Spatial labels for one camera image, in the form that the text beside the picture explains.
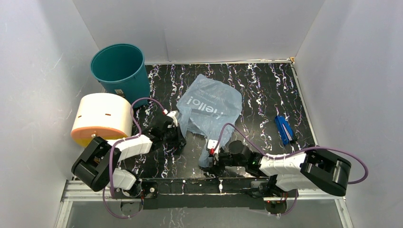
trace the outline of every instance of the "white cylinder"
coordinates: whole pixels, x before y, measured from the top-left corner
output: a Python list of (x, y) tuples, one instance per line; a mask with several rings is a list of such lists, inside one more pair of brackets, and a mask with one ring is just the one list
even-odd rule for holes
[(80, 101), (71, 137), (86, 147), (95, 136), (105, 140), (121, 139), (132, 134), (130, 103), (108, 93), (89, 94)]

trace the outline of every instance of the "teal bucket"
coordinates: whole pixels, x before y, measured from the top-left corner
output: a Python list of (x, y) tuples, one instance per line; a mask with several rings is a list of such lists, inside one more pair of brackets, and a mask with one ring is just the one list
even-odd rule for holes
[[(91, 72), (108, 93), (130, 103), (150, 96), (150, 82), (142, 51), (131, 44), (115, 44), (100, 50), (91, 60)], [(139, 101), (135, 108), (147, 104)]]

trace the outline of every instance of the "blue stapler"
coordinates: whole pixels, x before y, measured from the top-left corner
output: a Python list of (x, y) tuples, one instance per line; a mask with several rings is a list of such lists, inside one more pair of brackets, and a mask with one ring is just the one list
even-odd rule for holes
[(284, 145), (294, 143), (297, 141), (297, 137), (295, 136), (290, 125), (283, 116), (281, 115), (276, 116), (274, 118), (274, 121), (276, 122), (278, 131), (280, 132), (281, 140), (283, 141)]

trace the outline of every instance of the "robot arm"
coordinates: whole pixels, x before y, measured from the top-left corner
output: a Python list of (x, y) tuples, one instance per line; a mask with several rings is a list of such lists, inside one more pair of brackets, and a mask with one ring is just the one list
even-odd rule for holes
[[(142, 180), (128, 170), (117, 169), (117, 163), (124, 159), (146, 154), (160, 148), (163, 144), (182, 147), (186, 144), (178, 121), (178, 112), (173, 111), (159, 118), (158, 123), (143, 130), (143, 134), (136, 139), (119, 143), (113, 153), (113, 180), (115, 188), (127, 190), (131, 195), (138, 195), (141, 191)], [(84, 149), (74, 163), (71, 171), (93, 191), (100, 191), (109, 186), (109, 156), (112, 145), (118, 140), (104, 140), (95, 137)]]
[(255, 177), (270, 177), (268, 189), (278, 188), (280, 192), (293, 189), (321, 189), (335, 196), (344, 196), (350, 174), (351, 163), (328, 151), (311, 150), (288, 158), (284, 155), (272, 159), (252, 152), (241, 141), (229, 144), (229, 152), (211, 152), (213, 166), (243, 166)]

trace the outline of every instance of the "black marble surface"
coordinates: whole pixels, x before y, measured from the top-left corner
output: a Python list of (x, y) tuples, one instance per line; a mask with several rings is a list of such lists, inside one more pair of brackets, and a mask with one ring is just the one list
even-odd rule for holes
[[(198, 74), (203, 74), (229, 84), (242, 94), (243, 109), (236, 126), (263, 151), (290, 153), (314, 143), (289, 63), (150, 65), (146, 69), (152, 89), (150, 96), (159, 100), (168, 111), (177, 109), (176, 103), (181, 95)], [(156, 104), (149, 103), (137, 110), (136, 118), (140, 125), (147, 127), (153, 124), (160, 115), (159, 109)], [(298, 137), (296, 144), (283, 146), (274, 122), (276, 115), (286, 117)], [(243, 140), (237, 132), (230, 142), (236, 139)], [(119, 165), (131, 169), (141, 178), (214, 177), (198, 166), (205, 139), (188, 132), (186, 140), (187, 144), (181, 152), (161, 148), (126, 159)], [(251, 176), (242, 167), (228, 167), (223, 177)]]

